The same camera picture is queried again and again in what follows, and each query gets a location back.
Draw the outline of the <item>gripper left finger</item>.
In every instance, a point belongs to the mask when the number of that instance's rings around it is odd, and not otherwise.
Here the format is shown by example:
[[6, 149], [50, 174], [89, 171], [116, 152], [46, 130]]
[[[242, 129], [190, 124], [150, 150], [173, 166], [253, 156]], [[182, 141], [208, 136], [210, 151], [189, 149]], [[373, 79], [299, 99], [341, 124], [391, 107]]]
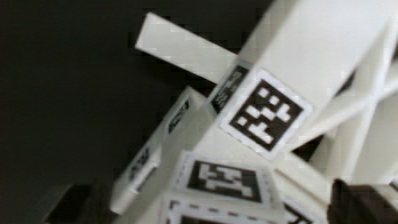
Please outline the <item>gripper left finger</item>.
[[110, 189], [102, 181], [59, 186], [50, 195], [41, 223], [112, 224], [109, 203]]

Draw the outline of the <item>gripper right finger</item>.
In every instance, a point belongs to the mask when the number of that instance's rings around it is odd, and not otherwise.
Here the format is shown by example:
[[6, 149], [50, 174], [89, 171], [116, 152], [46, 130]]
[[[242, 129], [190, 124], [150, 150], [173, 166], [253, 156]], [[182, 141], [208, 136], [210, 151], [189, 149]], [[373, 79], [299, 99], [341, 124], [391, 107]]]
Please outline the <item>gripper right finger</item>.
[[334, 180], [329, 224], [398, 224], [398, 186], [395, 184], [350, 185]]

